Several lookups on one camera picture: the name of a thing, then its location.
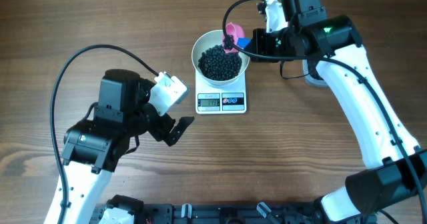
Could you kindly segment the clear plastic container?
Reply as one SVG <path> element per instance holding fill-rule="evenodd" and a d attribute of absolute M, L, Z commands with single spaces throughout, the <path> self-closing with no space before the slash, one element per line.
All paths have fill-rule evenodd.
<path fill-rule="evenodd" d="M 323 80 L 323 81 L 318 81 L 313 79 L 310 76 L 310 73 L 308 72 L 308 66 L 307 66 L 307 61 L 309 60 L 303 60 L 302 61 L 302 67 L 303 67 L 303 72 L 304 72 L 304 79 L 306 84 L 314 86 L 314 87 L 328 87 L 328 84 Z"/>

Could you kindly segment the white digital kitchen scale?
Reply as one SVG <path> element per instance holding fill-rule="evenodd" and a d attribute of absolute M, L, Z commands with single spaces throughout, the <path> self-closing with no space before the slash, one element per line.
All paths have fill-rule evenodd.
<path fill-rule="evenodd" d="M 213 85 L 195 75 L 195 111 L 200 115 L 243 114 L 247 111 L 246 77 L 226 85 Z"/>

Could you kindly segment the pink scoop blue handle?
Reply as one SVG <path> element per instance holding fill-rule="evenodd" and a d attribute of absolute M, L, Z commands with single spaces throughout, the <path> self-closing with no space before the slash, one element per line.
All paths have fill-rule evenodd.
<path fill-rule="evenodd" d="M 236 44 L 239 48 L 245 49 L 250 43 L 251 39 L 246 38 L 243 28 L 235 23 L 228 23 L 226 25 L 226 32 L 231 41 Z M 225 35 L 223 35 L 222 46 L 225 53 L 237 53 L 238 50 L 226 41 Z"/>

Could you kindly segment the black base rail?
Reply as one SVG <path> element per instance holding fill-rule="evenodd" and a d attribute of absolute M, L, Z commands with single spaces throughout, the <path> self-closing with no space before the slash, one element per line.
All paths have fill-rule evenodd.
<path fill-rule="evenodd" d="M 96 207 L 90 223 L 328 223 L 312 203 L 285 205 L 106 204 Z"/>

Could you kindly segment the black beans pile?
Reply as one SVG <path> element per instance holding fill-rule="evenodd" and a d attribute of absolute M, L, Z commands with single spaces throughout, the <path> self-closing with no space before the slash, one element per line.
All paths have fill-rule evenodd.
<path fill-rule="evenodd" d="M 318 81 L 323 81 L 323 79 L 320 77 L 320 75 L 316 70 L 317 64 L 318 64 L 318 61 L 312 61 L 312 60 L 307 61 L 308 72 L 310 73 L 310 76 L 313 79 Z"/>

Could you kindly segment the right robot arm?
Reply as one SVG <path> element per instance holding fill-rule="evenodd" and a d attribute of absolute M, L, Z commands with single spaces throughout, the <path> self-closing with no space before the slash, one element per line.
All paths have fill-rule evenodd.
<path fill-rule="evenodd" d="M 302 60 L 332 90 L 355 133 L 365 170 L 320 200 L 324 219 L 367 216 L 411 197 L 426 206 L 426 151 L 409 134 L 345 15 L 329 18 L 320 0 L 257 0 L 266 27 L 247 46 L 253 61 Z"/>

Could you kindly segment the white bowl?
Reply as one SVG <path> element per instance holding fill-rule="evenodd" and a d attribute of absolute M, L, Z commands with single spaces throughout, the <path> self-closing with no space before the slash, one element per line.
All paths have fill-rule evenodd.
<path fill-rule="evenodd" d="M 223 39 L 223 31 L 222 30 L 214 30 L 209 31 L 205 34 L 203 34 L 194 44 L 193 49 L 191 51 L 191 60 L 193 63 L 193 67 L 195 69 L 195 73 L 199 73 L 201 76 L 203 74 L 201 73 L 199 67 L 197 66 L 198 59 L 201 57 L 201 54 L 209 49 L 210 47 L 213 47 L 215 45 L 221 45 L 222 46 L 222 39 Z M 203 78 L 213 84 L 213 85 L 226 85 L 228 83 L 231 83 L 237 79 L 241 74 L 245 74 L 246 69 L 249 65 L 249 57 L 243 53 L 237 52 L 237 54 L 242 58 L 242 67 L 240 69 L 240 72 L 236 77 L 233 79 L 227 80 L 227 81 L 214 81 L 211 79 L 208 79 L 207 77 L 203 76 Z"/>

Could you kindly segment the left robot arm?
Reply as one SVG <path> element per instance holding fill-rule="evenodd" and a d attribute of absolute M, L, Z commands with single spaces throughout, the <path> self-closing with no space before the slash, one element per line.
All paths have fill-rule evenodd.
<path fill-rule="evenodd" d="M 189 89 L 176 76 L 161 72 L 153 81 L 124 69 L 110 69 L 101 79 L 99 99 L 64 135 L 62 170 L 46 223 L 88 223 L 119 159 L 135 150 L 130 140 L 149 133 L 175 145 L 193 117 L 171 118 L 167 111 Z"/>

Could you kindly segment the black beans in bowl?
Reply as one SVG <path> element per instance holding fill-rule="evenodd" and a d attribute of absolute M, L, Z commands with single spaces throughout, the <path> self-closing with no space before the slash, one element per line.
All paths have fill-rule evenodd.
<path fill-rule="evenodd" d="M 242 58 L 237 53 L 226 53 L 221 45 L 215 45 L 201 54 L 197 66 L 208 79 L 227 81 L 240 72 Z"/>

